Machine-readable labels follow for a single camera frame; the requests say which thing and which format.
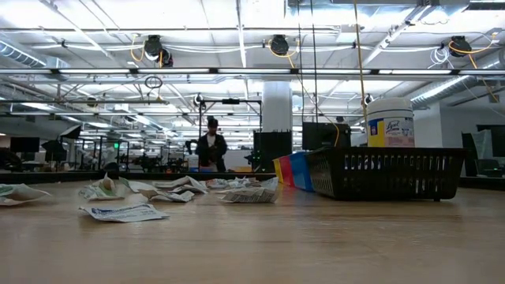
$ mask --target table surface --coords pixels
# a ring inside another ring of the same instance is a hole
[[[284,188],[275,204],[154,203],[169,220],[95,221],[77,191],[0,207],[1,283],[499,283],[505,192],[337,202]],[[123,201],[95,202],[107,206]]]

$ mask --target person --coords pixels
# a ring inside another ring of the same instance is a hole
[[[198,140],[196,154],[199,157],[200,166],[222,173],[226,171],[223,156],[228,146],[224,137],[217,134],[218,125],[217,119],[213,117],[208,119],[208,132]]]

